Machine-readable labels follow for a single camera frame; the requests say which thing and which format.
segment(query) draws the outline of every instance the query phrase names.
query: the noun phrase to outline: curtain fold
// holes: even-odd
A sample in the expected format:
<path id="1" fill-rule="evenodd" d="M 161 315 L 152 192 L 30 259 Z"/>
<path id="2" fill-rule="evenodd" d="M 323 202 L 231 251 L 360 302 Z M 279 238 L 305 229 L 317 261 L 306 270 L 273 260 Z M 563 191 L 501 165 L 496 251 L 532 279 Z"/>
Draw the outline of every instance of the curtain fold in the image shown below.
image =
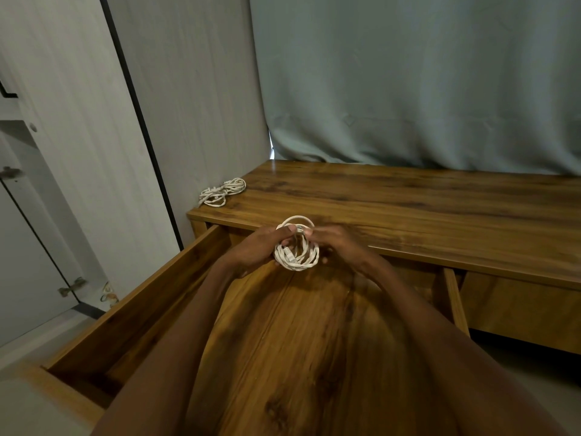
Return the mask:
<path id="1" fill-rule="evenodd" d="M 251 0 L 277 158 L 581 174 L 581 0 Z"/>

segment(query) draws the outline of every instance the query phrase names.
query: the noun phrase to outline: desk top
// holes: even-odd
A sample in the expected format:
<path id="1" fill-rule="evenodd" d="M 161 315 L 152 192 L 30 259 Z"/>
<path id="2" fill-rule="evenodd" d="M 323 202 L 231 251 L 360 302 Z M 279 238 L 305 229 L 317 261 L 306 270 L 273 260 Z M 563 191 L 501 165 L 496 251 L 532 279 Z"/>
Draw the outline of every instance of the desk top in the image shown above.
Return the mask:
<path id="1" fill-rule="evenodd" d="M 300 214 L 348 224 L 386 256 L 581 289 L 581 178 L 267 161 L 221 208 L 255 230 Z"/>

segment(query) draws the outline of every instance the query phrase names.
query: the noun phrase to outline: open drawer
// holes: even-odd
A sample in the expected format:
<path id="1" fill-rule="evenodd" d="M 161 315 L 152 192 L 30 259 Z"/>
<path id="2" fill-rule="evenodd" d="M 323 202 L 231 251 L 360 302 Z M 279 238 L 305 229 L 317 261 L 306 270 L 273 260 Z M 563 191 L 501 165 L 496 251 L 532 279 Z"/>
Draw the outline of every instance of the open drawer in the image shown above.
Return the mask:
<path id="1" fill-rule="evenodd" d="M 211 227 L 37 378 L 94 423 L 192 300 L 211 264 L 249 233 Z M 390 261 L 468 333 L 453 270 Z M 297 273 L 270 263 L 232 283 L 205 349 L 186 428 L 193 434 L 457 432 L 387 298 L 333 260 Z"/>

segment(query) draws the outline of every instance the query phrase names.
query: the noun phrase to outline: door hinge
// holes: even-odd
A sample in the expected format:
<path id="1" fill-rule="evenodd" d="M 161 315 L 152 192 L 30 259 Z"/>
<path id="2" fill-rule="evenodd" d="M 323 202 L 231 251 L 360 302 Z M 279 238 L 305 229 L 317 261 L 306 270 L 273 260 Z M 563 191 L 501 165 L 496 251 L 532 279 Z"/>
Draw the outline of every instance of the door hinge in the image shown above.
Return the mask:
<path id="1" fill-rule="evenodd" d="M 12 168 L 12 167 L 4 167 L 0 170 L 0 179 L 16 179 L 24 175 L 24 171 L 20 170 L 19 168 Z"/>
<path id="2" fill-rule="evenodd" d="M 87 284 L 87 280 L 85 280 L 82 277 L 79 277 L 68 288 L 60 288 L 59 293 L 61 294 L 61 296 L 65 297 L 69 294 L 69 292 L 78 291 L 80 288 L 82 288 L 86 284 Z"/>

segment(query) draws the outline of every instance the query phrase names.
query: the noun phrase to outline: coiled white cable on desk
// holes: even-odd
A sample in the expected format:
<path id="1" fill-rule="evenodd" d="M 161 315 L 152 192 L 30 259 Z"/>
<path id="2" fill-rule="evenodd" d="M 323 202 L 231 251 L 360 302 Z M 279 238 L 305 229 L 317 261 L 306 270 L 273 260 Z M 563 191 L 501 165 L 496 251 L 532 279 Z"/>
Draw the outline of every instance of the coiled white cable on desk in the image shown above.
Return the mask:
<path id="1" fill-rule="evenodd" d="M 302 219 L 309 223 L 309 226 L 303 225 L 301 223 L 290 223 L 291 220 Z M 299 245 L 297 239 L 297 245 L 294 247 L 294 253 L 290 250 L 288 246 L 282 246 L 280 243 L 274 248 L 274 259 L 280 263 L 285 268 L 291 271 L 304 271 L 310 267 L 315 266 L 319 262 L 319 247 L 310 243 L 304 236 L 304 230 L 306 228 L 312 228 L 315 224 L 310 221 L 307 217 L 303 216 L 292 216 L 282 222 L 277 229 L 282 228 L 287 225 L 296 226 L 295 237 L 299 236 L 303 240 L 303 251 L 300 255 L 298 253 Z"/>
<path id="2" fill-rule="evenodd" d="M 235 179 L 227 180 L 219 187 L 207 188 L 202 191 L 198 205 L 205 203 L 208 206 L 219 208 L 226 204 L 226 196 L 240 194 L 245 189 L 246 182 L 244 182 L 244 179 L 236 177 Z"/>

